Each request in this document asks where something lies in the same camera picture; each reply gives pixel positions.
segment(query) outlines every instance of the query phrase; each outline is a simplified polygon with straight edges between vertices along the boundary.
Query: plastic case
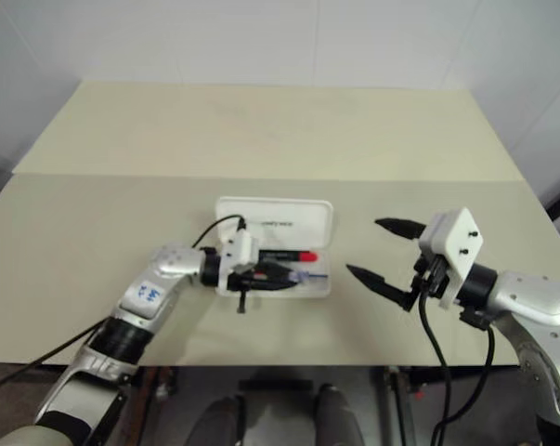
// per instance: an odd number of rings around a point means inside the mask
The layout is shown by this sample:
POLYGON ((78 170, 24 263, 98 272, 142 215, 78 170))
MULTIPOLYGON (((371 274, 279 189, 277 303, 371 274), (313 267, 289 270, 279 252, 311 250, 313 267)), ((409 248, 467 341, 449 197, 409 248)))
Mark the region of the plastic case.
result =
MULTIPOLYGON (((217 218, 241 214, 247 230, 259 241, 260 249, 313 251, 316 262, 280 262, 294 270, 310 274, 327 274, 327 278, 310 278, 294 288, 281 291, 250 291, 259 297, 326 297, 331 291, 327 248, 332 237, 333 206, 322 200, 283 198, 221 197, 215 206, 217 218)), ((236 221, 218 225, 223 243, 236 232, 236 221)), ((216 290, 219 295, 236 296, 237 292, 216 290)))

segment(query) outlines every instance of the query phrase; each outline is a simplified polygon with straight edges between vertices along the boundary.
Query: beige table surface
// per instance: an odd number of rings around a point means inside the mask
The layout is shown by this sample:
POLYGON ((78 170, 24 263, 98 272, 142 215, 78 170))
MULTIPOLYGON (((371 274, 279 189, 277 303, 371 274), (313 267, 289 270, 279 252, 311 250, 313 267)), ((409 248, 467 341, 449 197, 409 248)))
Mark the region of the beige table surface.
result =
MULTIPOLYGON (((240 316, 234 299, 192 289, 142 363, 437 364, 416 309, 345 269, 409 284, 418 249, 379 216, 467 205, 480 263, 560 280, 560 237, 465 92, 84 84, 0 196, 0 361, 107 315, 153 249, 192 243, 221 195, 330 201, 332 294, 254 298, 240 316)), ((481 363, 486 337, 458 313, 430 305, 443 351, 481 363)), ((498 340, 496 363, 515 363, 498 340)))

